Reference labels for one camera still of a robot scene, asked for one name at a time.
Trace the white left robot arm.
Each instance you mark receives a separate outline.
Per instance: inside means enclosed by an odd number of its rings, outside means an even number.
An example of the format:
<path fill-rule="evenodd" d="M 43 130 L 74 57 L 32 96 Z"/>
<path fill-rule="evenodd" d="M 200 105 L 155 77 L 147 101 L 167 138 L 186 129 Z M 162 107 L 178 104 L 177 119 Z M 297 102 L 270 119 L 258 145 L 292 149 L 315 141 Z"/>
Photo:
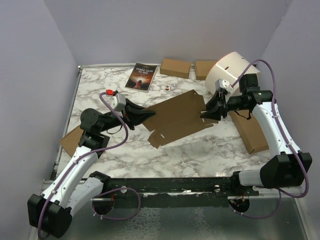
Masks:
<path fill-rule="evenodd" d="M 40 195 L 33 194 L 27 201 L 29 224 L 37 229 L 37 237 L 45 240 L 49 236 L 61 238 L 69 229 L 74 215 L 92 198 L 108 196 L 114 201 L 114 193 L 125 186 L 112 188 L 111 178 L 101 172 L 93 172 L 80 184 L 86 171 L 97 162 L 103 152 L 123 145 L 129 130 L 154 116 L 128 99 L 109 104 L 110 110 L 101 113 L 93 108 L 85 109 L 80 116 L 83 133 L 71 160 L 61 174 Z"/>

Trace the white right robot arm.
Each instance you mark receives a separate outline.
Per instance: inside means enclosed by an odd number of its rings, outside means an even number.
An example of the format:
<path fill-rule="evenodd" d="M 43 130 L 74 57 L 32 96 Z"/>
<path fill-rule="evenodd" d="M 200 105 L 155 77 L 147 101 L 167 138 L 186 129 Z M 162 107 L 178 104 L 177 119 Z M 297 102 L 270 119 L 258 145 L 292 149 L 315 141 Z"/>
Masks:
<path fill-rule="evenodd" d="M 261 90 L 255 73 L 245 74 L 239 80 L 240 95 L 233 96 L 234 88 L 225 79 L 208 76 L 205 87 L 213 93 L 206 103 L 204 119 L 221 120 L 228 112 L 248 110 L 250 116 L 257 120 L 267 141 L 271 159 L 260 169 L 235 172 L 235 180 L 229 189 L 240 196 L 249 187 L 278 189 L 305 184 L 305 190 L 298 195 L 304 197 L 309 191 L 307 172 L 312 163 L 308 152 L 302 152 L 291 139 L 278 111 L 275 97 L 270 90 Z"/>

